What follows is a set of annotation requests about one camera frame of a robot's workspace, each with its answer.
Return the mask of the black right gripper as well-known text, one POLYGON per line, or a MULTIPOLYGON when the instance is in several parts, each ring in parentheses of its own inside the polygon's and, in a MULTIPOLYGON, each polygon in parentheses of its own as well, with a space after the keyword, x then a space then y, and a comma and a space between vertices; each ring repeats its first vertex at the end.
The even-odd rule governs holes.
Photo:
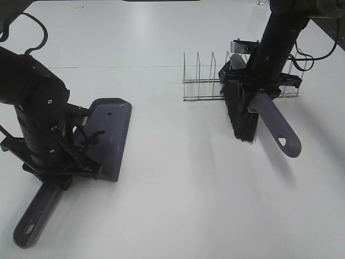
POLYGON ((257 91, 259 86, 274 83, 272 97, 298 97, 302 79, 293 74, 282 73, 290 50, 279 47, 256 47, 249 58, 247 68, 220 70, 218 77, 222 91, 226 85, 238 86, 244 91, 257 91))

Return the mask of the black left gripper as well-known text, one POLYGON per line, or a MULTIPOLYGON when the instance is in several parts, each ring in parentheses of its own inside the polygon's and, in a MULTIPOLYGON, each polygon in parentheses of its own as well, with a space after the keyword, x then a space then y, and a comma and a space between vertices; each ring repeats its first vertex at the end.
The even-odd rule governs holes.
POLYGON ((24 171, 42 183, 60 180, 62 190, 68 190, 73 179, 64 174, 66 167, 78 167, 85 177, 98 179, 102 166, 86 155, 90 145, 86 149, 75 145, 73 130, 86 123, 91 110, 66 99, 27 99, 15 105, 15 111, 24 138, 5 137, 1 149, 21 160, 24 171))

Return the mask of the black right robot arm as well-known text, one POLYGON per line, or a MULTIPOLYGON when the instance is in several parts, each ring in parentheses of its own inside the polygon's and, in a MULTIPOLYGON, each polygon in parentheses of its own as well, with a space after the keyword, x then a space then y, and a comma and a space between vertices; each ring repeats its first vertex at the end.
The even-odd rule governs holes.
POLYGON ((231 59, 219 71, 226 98, 251 100, 258 92, 277 97, 281 86, 299 88, 301 78, 283 73, 287 61, 299 71, 291 51, 312 18, 340 18, 344 1, 271 1, 271 14, 259 42, 235 39, 231 59))

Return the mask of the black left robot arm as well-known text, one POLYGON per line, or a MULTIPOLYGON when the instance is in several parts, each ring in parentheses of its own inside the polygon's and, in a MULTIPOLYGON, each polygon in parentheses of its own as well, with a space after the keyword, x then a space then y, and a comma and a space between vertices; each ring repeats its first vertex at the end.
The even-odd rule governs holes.
POLYGON ((73 128, 92 112, 68 103, 64 82, 31 56, 1 48, 1 103, 15 108, 23 136, 16 138, 1 128, 3 151, 23 162, 23 170, 39 180, 69 180, 75 176, 97 179, 102 166, 75 146, 73 128))

